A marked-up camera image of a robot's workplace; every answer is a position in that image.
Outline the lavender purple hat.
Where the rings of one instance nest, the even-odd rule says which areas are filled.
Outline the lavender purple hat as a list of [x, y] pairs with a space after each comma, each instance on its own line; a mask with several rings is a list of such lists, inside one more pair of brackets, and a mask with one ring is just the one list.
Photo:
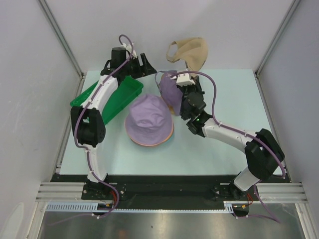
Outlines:
[[124, 125], [127, 135], [133, 140], [156, 144], [170, 135], [174, 124], [164, 100], [153, 94], [144, 94], [130, 105]]

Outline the aluminium frame post left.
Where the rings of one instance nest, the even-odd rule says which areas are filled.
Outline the aluminium frame post left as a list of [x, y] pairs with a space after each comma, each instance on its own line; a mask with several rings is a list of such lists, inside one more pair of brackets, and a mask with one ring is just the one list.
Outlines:
[[48, 20], [49, 25], [51, 26], [54, 34], [56, 35], [60, 45], [62, 46], [62, 49], [66, 53], [72, 67], [76, 71], [77, 75], [82, 79], [84, 76], [84, 73], [81, 70], [80, 65], [79, 65], [78, 61], [76, 60], [76, 58], [71, 50], [71, 47], [69, 46], [67, 39], [65, 38], [49, 4], [47, 3], [46, 0], [37, 0], [37, 3], [39, 4], [40, 9], [42, 10], [46, 19]]

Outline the aluminium frame post right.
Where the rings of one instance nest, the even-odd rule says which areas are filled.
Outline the aluminium frame post right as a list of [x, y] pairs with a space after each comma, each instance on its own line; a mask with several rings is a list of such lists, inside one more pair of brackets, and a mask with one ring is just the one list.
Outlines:
[[296, 12], [298, 6], [300, 5], [302, 1], [301, 0], [293, 0], [291, 5], [289, 6], [287, 12], [285, 13], [285, 16], [283, 18], [283, 20], [281, 21], [274, 37], [272, 38], [270, 45], [268, 46], [262, 60], [260, 61], [258, 67], [255, 70], [255, 76], [259, 77], [263, 68], [265, 67], [265, 65], [267, 64], [269, 58], [271, 57], [271, 54], [273, 53], [276, 45], [278, 44], [278, 42], [280, 41], [284, 31], [286, 30], [286, 28], [288, 27], [294, 13]]

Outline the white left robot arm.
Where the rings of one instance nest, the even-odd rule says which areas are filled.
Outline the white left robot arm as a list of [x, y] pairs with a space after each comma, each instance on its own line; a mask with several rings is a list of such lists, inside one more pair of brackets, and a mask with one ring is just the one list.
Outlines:
[[89, 169], [87, 178], [96, 183], [92, 192], [99, 199], [107, 198], [110, 193], [110, 186], [102, 182], [107, 170], [97, 156], [106, 136], [106, 124], [142, 93], [144, 85], [138, 79], [156, 72], [144, 53], [137, 56], [127, 47], [115, 47], [99, 80], [70, 104], [74, 141], [78, 148], [84, 149]]

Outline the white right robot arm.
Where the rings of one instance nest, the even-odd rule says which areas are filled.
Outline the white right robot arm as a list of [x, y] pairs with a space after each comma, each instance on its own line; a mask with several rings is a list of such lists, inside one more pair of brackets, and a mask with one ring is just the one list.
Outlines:
[[205, 111], [204, 91], [198, 76], [179, 74], [175, 79], [182, 92], [180, 116], [187, 121], [188, 129], [193, 134], [230, 145], [246, 156], [247, 167], [230, 182], [227, 196], [236, 200], [243, 199], [253, 185], [268, 180], [277, 168], [280, 168], [282, 177], [285, 177], [286, 172], [282, 165], [284, 152], [269, 130], [263, 128], [253, 132], [223, 124], [216, 119], [214, 113], [208, 114]]

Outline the green plastic tray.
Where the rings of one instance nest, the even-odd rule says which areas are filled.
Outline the green plastic tray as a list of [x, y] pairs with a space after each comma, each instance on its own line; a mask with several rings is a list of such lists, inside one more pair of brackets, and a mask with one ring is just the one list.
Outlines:
[[131, 76], [126, 76], [112, 93], [101, 113], [104, 124], [108, 124], [120, 111], [142, 93], [144, 85]]

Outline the lavender baseball cap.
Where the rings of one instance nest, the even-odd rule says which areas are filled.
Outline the lavender baseball cap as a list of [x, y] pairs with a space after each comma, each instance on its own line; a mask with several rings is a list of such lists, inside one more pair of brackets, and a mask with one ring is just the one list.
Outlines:
[[159, 71], [155, 74], [155, 83], [165, 103], [173, 107], [176, 116], [180, 116], [182, 91], [177, 87], [176, 80], [171, 75], [177, 70]]

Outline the wooden hat stand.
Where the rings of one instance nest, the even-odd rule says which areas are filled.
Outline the wooden hat stand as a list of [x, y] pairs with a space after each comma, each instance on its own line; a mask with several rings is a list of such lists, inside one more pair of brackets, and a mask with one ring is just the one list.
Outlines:
[[173, 107], [170, 106], [170, 105], [168, 105], [168, 108], [169, 108], [171, 114], [172, 114], [172, 115], [175, 115], [175, 111], [174, 111]]

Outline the pink hat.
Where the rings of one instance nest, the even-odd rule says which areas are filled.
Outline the pink hat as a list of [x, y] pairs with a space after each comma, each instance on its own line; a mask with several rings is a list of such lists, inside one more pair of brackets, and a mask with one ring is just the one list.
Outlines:
[[163, 143], [168, 142], [173, 137], [173, 134], [174, 134], [174, 125], [172, 126], [172, 130], [171, 130], [170, 135], [164, 141], [161, 141], [160, 143], [156, 143], [156, 144], [145, 144], [144, 143], [143, 144], [143, 143], [139, 143], [139, 142], [133, 140], [129, 135], [128, 135], [128, 137], [133, 143], [135, 143], [137, 145], [140, 145], [140, 146], [143, 146], [143, 147], [157, 147], [157, 146], [159, 146], [159, 145], [161, 145]]

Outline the tan brimmed hat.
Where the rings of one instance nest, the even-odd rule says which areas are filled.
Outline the tan brimmed hat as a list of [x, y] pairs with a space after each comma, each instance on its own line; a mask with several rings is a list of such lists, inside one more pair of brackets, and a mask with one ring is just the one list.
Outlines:
[[190, 37], [173, 41], [166, 52], [166, 59], [170, 63], [183, 60], [187, 70], [199, 71], [208, 57], [208, 45], [202, 37]]

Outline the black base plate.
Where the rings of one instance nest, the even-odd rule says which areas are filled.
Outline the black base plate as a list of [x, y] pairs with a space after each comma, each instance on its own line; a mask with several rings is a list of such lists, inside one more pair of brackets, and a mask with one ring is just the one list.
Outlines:
[[109, 175], [106, 182], [117, 193], [101, 183], [90, 183], [84, 175], [57, 175], [52, 182], [83, 182], [82, 200], [102, 202], [99, 210], [110, 207], [119, 197], [117, 209], [132, 210], [216, 210], [223, 208], [223, 201], [245, 202], [258, 199], [251, 187], [239, 200], [227, 196], [229, 183], [234, 175]]

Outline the aluminium frame post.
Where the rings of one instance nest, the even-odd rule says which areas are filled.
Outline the aluminium frame post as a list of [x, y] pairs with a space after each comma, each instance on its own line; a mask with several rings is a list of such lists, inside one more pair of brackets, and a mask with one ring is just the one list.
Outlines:
[[54, 34], [56, 35], [60, 45], [62, 46], [62, 49], [66, 53], [72, 67], [76, 71], [77, 75], [82, 79], [84, 76], [84, 73], [81, 70], [80, 65], [79, 65], [78, 61], [76, 60], [76, 58], [71, 50], [71, 47], [69, 46], [67, 39], [65, 38], [49, 4], [47, 3], [46, 0], [37, 0], [37, 3], [39, 4], [40, 9], [42, 10], [46, 19], [48, 20], [49, 25], [51, 26]]
[[280, 41], [284, 31], [286, 30], [286, 28], [288, 27], [294, 13], [296, 12], [298, 6], [300, 5], [302, 1], [301, 0], [293, 0], [291, 5], [289, 6], [287, 12], [285, 13], [285, 16], [283, 18], [283, 20], [281, 21], [274, 37], [272, 38], [270, 45], [268, 46], [262, 60], [260, 61], [258, 67], [255, 70], [255, 76], [259, 77], [263, 68], [265, 67], [265, 65], [267, 64], [269, 58], [271, 57], [271, 54], [273, 53], [276, 45], [278, 44], [278, 42]]

